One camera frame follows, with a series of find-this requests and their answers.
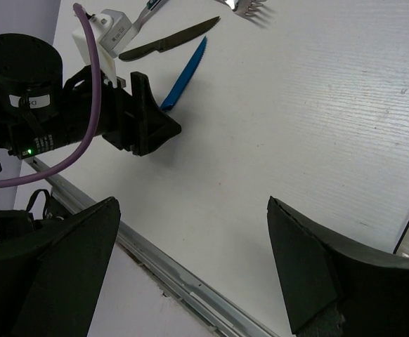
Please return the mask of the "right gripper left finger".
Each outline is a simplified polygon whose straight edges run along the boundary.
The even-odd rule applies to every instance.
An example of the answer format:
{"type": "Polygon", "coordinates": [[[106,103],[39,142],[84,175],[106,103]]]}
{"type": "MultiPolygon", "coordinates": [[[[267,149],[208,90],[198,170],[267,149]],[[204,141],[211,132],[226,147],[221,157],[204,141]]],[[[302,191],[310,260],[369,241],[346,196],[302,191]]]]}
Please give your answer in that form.
{"type": "Polygon", "coordinates": [[[0,244],[0,336],[86,336],[120,222],[107,198],[0,244]]]}

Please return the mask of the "blue knife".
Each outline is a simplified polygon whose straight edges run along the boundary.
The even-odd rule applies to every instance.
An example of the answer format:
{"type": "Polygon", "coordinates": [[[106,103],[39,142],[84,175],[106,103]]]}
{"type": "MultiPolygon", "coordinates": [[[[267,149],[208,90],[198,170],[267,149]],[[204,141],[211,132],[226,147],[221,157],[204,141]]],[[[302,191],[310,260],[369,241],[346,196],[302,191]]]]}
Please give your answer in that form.
{"type": "Polygon", "coordinates": [[[191,56],[187,65],[184,67],[182,73],[179,75],[175,84],[172,86],[169,94],[160,105],[163,112],[171,111],[179,101],[187,85],[192,79],[196,69],[198,68],[207,46],[207,36],[204,36],[199,46],[196,48],[194,54],[191,56]]]}

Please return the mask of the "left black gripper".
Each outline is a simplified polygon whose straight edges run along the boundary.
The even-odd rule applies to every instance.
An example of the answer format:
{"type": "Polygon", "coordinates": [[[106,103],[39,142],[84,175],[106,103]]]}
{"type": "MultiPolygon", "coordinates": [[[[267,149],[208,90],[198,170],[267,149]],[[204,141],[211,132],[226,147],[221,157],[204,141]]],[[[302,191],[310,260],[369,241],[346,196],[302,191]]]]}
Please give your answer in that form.
{"type": "MultiPolygon", "coordinates": [[[[140,157],[179,135],[181,125],[155,102],[148,76],[132,72],[133,154],[140,157]]],[[[0,34],[0,148],[19,159],[81,141],[92,103],[91,68],[66,83],[52,45],[26,34],[0,34]]]]}

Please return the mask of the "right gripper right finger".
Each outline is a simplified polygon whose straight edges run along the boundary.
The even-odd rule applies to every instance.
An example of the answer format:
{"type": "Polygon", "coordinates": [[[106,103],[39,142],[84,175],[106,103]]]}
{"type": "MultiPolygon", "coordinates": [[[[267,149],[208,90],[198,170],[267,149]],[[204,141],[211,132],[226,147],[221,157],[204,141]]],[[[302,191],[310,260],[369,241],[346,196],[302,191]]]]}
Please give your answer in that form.
{"type": "Polygon", "coordinates": [[[409,258],[352,240],[275,197],[267,222],[295,336],[409,336],[409,258]]]}

